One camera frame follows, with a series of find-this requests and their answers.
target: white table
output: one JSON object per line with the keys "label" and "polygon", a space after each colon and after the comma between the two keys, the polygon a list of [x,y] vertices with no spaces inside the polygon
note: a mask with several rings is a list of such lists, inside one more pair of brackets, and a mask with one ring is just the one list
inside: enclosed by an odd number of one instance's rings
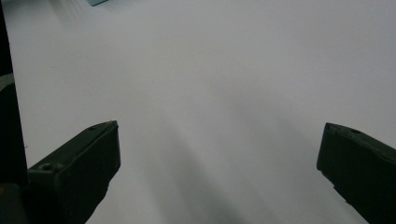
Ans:
{"label": "white table", "polygon": [[366,223],[326,121],[396,147],[395,1],[3,0],[31,166],[120,125],[89,223]]}

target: white surface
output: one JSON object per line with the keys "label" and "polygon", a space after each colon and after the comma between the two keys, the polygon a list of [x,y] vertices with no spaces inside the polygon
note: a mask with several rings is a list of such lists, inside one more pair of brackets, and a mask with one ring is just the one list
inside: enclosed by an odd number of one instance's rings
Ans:
{"label": "white surface", "polygon": [[395,1],[3,7],[29,165],[119,122],[89,223],[365,223],[316,159],[326,121],[396,147]]}

